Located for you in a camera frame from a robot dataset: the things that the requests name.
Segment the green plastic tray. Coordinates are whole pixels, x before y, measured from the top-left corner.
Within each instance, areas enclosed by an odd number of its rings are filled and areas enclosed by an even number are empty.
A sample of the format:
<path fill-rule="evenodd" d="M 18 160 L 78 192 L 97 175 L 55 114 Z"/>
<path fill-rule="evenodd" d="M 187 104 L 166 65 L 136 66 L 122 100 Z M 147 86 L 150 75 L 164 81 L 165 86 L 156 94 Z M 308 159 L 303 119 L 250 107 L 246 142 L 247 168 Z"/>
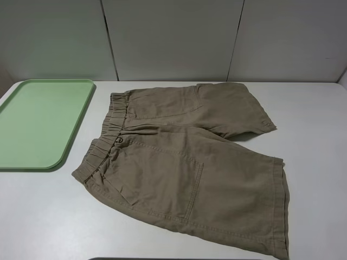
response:
<path fill-rule="evenodd" d="M 26 80 L 1 104 L 1 169 L 46 170 L 68 151 L 91 80 Z"/>

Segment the khaki shorts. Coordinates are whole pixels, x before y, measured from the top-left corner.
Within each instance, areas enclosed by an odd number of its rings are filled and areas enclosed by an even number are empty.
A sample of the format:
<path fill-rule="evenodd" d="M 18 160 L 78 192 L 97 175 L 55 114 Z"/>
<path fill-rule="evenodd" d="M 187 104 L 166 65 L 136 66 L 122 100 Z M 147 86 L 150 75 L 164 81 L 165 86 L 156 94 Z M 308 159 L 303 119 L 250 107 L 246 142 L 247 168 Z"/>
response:
<path fill-rule="evenodd" d="M 284 162 L 232 142 L 274 130 L 241 83 L 112 93 L 101 136 L 72 175 L 142 222 L 288 259 Z"/>

